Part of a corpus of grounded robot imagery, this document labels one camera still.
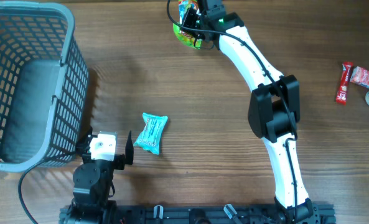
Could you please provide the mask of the Haribo gummy candy bag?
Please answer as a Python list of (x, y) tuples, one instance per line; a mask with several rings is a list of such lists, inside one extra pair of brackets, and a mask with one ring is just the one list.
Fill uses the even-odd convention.
[[(196, 13), (199, 13), (199, 6), (197, 0), (178, 0), (178, 9), (179, 9), (179, 24), (182, 23), (185, 13), (188, 8), (193, 8), (196, 10)], [(196, 39), (191, 36), (187, 31), (181, 30), (177, 25), (173, 25), (173, 31), (178, 40), (193, 49), (200, 49), (202, 41)]]

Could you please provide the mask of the teal tissue packet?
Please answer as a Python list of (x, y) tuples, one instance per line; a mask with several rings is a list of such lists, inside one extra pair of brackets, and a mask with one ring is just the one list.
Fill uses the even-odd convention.
[(160, 154), (162, 133), (168, 122), (168, 117), (143, 113), (142, 118), (145, 127), (137, 137), (134, 145), (158, 156)]

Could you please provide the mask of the red Nescafe stick sachet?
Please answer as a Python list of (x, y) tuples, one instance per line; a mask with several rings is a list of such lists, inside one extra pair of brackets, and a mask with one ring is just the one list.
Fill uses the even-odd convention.
[(347, 102), (348, 83), (353, 70), (352, 62), (344, 62), (342, 64), (342, 76), (339, 83), (338, 92), (335, 101), (339, 104), (345, 105)]

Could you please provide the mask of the small red carton box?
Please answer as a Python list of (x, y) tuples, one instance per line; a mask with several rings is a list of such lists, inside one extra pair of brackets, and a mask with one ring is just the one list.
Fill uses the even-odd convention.
[(350, 82), (369, 89), (369, 70), (362, 67), (355, 67)]

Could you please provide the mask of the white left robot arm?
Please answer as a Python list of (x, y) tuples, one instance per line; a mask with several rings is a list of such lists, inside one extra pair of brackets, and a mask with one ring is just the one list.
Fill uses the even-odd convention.
[(116, 154), (118, 134), (92, 129), (77, 142), (76, 152), (83, 164), (73, 173), (73, 199), (68, 208), (61, 209), (59, 223), (126, 223), (117, 204), (110, 198), (115, 194), (115, 170), (133, 164), (134, 145), (129, 132), (123, 154)]

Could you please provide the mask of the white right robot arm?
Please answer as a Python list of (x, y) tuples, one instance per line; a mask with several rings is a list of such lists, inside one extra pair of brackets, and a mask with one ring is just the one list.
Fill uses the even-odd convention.
[(318, 208), (309, 198), (297, 158), (300, 120), (299, 82), (274, 68), (252, 41), (243, 20), (227, 13), (221, 1), (179, 3), (180, 32), (199, 49), (212, 43), (239, 71), (250, 90), (248, 123), (265, 145), (274, 174), (277, 221), (319, 223)]

